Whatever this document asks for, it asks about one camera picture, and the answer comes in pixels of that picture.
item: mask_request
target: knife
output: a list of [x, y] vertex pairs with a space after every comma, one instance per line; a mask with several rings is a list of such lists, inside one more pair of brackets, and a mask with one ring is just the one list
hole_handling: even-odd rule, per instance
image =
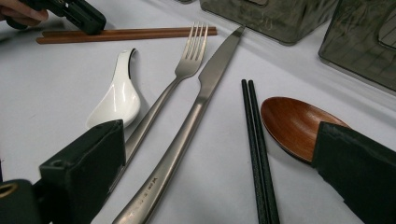
[[201, 89], [176, 137], [146, 182], [113, 221], [113, 224], [146, 223], [189, 146], [212, 95], [233, 57], [245, 25], [236, 29], [207, 62], [199, 80]]

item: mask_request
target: hand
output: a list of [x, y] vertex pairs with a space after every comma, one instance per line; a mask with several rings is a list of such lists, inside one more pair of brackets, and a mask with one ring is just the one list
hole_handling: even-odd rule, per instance
[[49, 17], [47, 10], [35, 11], [18, 0], [0, 0], [0, 21], [10, 17], [17, 23], [36, 26]]

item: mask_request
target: wooden spoon bowl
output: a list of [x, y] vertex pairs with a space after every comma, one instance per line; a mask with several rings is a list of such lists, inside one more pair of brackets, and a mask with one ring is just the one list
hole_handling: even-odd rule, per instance
[[305, 102], [272, 97], [262, 103], [262, 122], [292, 157], [311, 163], [321, 121], [348, 127], [343, 121]]

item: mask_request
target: fork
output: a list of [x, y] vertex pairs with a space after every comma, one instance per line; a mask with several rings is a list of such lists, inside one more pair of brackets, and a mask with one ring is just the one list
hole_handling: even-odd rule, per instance
[[148, 113], [143, 117], [131, 137], [125, 143], [125, 154], [127, 158], [126, 166], [131, 162], [131, 158], [136, 153], [142, 140], [146, 136], [152, 122], [156, 119], [163, 104], [169, 98], [176, 86], [185, 78], [192, 77], [201, 65], [204, 58], [208, 25], [197, 22], [193, 23], [186, 47], [184, 48], [180, 62], [175, 70], [176, 78], [163, 91]]

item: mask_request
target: pair of brown chopsticks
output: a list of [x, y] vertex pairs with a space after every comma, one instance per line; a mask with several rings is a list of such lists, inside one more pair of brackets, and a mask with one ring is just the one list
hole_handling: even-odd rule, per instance
[[[35, 41], [38, 44], [65, 44], [97, 41], [117, 41], [186, 37], [190, 34], [190, 27], [178, 28], [153, 28], [153, 29], [125, 29], [125, 30], [104, 30], [99, 35], [86, 35], [81, 31], [44, 31], [42, 37]], [[217, 35], [217, 29], [210, 26], [208, 35]]]
[[242, 91], [259, 222], [261, 224], [279, 224], [274, 186], [253, 81], [250, 80], [247, 84], [247, 81], [243, 79]]

